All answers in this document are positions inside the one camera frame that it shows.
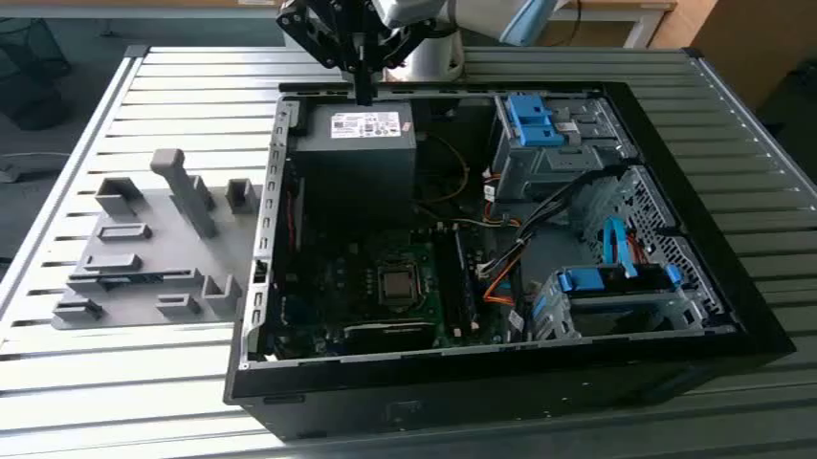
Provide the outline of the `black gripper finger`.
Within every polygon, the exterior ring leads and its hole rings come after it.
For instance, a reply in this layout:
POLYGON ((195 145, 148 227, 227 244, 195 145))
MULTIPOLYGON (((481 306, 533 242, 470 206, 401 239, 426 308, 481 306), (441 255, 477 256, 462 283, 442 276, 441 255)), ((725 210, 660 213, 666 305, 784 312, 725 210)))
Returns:
POLYGON ((364 65, 355 44, 359 33, 346 37, 336 46, 320 45, 316 41, 320 23, 307 1, 284 1, 276 23, 324 68, 338 68, 346 74, 354 85, 356 103, 364 105, 364 65))
POLYGON ((423 40, 433 35, 435 27, 437 20, 426 19, 399 28, 389 38, 384 37, 384 27, 364 32, 364 104, 371 104, 376 96, 374 75, 402 64, 423 40))

